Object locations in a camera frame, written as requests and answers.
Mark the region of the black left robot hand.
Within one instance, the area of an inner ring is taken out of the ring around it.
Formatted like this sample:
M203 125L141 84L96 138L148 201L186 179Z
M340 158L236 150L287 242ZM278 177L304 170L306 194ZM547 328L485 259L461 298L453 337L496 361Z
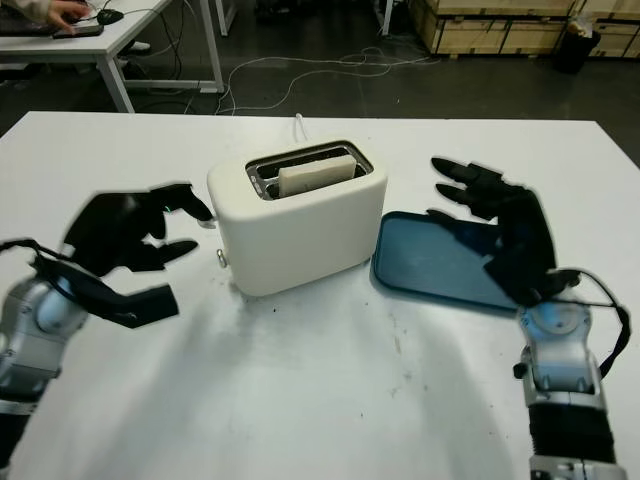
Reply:
M180 210L204 227L214 225L212 212L189 183L97 193L69 227L61 254L97 277L118 267L132 272L161 271L198 246L194 240L165 241L165 216Z

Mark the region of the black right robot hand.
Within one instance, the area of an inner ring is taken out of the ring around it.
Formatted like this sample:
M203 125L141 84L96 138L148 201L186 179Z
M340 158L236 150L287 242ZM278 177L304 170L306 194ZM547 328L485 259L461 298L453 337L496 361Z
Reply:
M508 183L502 173L475 163L434 156L431 164L449 180L436 185L442 196L467 207L477 218L497 221L500 243L492 254L493 262L514 259L535 276L557 267L551 233L533 190Z

